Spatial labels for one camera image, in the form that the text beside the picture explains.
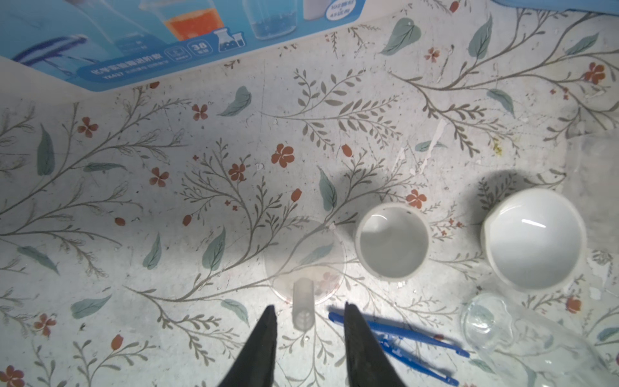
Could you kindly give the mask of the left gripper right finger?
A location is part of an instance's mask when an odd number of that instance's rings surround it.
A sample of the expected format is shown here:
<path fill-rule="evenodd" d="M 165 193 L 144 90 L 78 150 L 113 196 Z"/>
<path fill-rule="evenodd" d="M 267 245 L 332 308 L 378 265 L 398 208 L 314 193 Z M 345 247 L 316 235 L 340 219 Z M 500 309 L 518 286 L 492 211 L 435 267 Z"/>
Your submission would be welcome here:
<path fill-rule="evenodd" d="M 405 386 L 358 307 L 351 303 L 344 308 L 344 334 L 350 386 Z"/>

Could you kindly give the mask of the clear plastic funnel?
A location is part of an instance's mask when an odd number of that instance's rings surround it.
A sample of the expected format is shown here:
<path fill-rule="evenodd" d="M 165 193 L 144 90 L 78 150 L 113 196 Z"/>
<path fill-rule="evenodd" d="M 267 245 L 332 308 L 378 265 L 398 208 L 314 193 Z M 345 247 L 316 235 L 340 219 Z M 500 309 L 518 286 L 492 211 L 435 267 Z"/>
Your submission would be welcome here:
<path fill-rule="evenodd" d="M 292 306 L 292 324 L 301 332 L 314 326 L 315 306 L 335 294 L 346 269 L 338 232 L 308 218 L 282 227 L 262 261 L 272 291 Z"/>

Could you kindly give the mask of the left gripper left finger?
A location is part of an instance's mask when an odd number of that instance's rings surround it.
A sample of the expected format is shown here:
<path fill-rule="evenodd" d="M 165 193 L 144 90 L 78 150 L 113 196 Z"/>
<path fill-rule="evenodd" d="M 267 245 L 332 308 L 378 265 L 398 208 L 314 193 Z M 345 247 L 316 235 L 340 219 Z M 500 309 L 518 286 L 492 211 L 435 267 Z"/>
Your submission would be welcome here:
<path fill-rule="evenodd" d="M 266 386 L 274 382 L 277 316 L 274 305 L 264 309 L 240 354 L 219 386 Z"/>

